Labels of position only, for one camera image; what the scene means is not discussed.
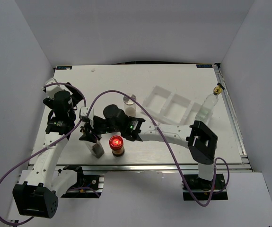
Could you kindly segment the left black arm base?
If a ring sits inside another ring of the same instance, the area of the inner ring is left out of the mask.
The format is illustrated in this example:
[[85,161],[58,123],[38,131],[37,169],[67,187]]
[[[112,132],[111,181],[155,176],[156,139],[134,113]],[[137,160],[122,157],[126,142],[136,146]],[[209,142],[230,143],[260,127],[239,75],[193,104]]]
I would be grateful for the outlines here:
[[99,190],[99,175],[85,175],[81,166],[67,165],[62,169],[58,169],[58,175],[64,170],[72,170],[77,173],[77,182],[73,184],[62,198],[99,198],[101,192]]

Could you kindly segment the clear liquid glass bottle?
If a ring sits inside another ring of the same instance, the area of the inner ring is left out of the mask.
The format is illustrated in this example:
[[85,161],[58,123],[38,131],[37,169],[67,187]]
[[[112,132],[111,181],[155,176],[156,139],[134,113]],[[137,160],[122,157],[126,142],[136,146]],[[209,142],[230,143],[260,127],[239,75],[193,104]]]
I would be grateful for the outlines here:
[[207,121],[211,118],[213,109],[219,100],[219,94],[224,89],[225,88],[221,83],[217,84],[213,89],[213,92],[205,98],[203,104],[200,106],[199,111],[195,116],[195,120],[207,124]]

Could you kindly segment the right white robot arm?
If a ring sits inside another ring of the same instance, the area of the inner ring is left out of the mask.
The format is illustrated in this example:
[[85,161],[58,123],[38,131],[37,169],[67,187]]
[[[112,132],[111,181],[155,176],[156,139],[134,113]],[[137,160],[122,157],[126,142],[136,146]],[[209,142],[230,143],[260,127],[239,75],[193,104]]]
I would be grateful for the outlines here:
[[119,133],[128,141],[159,141],[176,144],[190,150],[198,163],[198,184],[205,189],[215,183],[214,160],[217,135],[203,122],[194,121],[190,126],[154,124],[143,118],[131,117],[116,105],[103,110],[98,117],[87,107],[81,107],[79,117],[84,122],[80,140],[96,143],[103,134]]

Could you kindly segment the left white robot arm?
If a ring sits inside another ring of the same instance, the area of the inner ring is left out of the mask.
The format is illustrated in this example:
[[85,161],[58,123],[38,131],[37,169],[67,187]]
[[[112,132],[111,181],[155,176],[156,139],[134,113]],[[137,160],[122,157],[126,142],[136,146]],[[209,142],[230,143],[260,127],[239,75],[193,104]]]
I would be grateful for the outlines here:
[[84,184],[84,176],[74,170],[54,172],[60,155],[66,147],[70,134],[76,129],[77,104],[84,100],[82,93],[69,82],[47,82],[44,92],[48,97],[44,104],[51,109],[43,152],[22,184],[12,191],[18,212],[22,216],[52,218],[58,208],[59,198],[72,186],[78,189]]

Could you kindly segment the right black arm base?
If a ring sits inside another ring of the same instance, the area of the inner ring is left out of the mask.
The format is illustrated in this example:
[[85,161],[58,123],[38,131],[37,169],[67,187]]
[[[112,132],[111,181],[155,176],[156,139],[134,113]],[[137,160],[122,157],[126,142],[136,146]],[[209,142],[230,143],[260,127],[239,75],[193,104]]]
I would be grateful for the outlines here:
[[[184,175],[190,190],[199,201],[207,201],[211,192],[212,181],[200,180],[198,175]],[[223,174],[216,174],[212,201],[228,200],[226,181]]]

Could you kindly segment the dark sauce glass bottle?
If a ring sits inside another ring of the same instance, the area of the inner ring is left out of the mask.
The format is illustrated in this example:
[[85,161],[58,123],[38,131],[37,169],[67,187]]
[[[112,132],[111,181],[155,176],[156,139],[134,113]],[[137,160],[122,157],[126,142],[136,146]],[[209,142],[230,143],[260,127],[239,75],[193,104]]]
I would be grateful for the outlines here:
[[[91,126],[87,125],[87,124],[84,124],[83,126],[81,126],[80,132],[82,134],[84,134],[84,133],[96,134],[93,131],[93,129],[91,128]],[[93,142],[88,142],[88,141],[83,141],[83,142],[86,144],[87,148],[89,149],[89,151],[91,152],[91,154],[94,157],[101,158],[102,155],[105,153],[100,141],[98,143],[93,143]]]

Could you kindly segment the tall silver lid spice jar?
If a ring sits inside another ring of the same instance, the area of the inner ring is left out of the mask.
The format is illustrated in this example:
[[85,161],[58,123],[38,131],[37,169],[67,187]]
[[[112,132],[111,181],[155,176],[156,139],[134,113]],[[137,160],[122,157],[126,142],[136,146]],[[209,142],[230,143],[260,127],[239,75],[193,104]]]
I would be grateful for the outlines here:
[[132,100],[126,96],[123,97],[124,112],[128,116],[135,117],[136,116],[136,104],[135,104],[134,100],[136,100],[136,96],[134,94],[127,94],[127,96],[131,97]]

